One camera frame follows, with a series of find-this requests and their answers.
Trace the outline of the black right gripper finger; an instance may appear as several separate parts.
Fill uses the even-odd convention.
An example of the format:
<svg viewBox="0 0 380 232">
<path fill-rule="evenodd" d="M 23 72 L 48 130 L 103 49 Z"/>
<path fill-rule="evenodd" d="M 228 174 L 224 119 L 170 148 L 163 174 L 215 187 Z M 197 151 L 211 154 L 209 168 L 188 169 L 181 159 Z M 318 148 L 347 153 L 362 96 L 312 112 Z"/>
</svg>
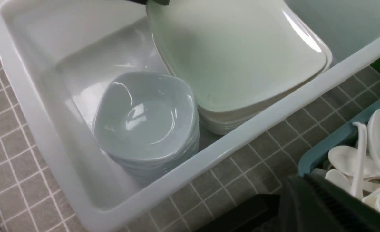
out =
<svg viewBox="0 0 380 232">
<path fill-rule="evenodd" d="M 321 176 L 283 180 L 278 221 L 282 232 L 380 232 L 380 213 Z"/>
</svg>

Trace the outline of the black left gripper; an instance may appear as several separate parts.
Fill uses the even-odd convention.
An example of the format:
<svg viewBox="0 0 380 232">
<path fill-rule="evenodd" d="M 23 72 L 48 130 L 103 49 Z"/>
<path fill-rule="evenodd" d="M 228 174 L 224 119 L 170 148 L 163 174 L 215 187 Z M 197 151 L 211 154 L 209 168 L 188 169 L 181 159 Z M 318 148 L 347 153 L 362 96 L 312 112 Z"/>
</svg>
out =
<svg viewBox="0 0 380 232">
<path fill-rule="evenodd" d="M 141 5 L 147 5 L 149 2 L 154 2 L 161 6 L 168 6 L 170 3 L 170 0 L 128 0 L 128 1 L 141 4 Z"/>
</svg>

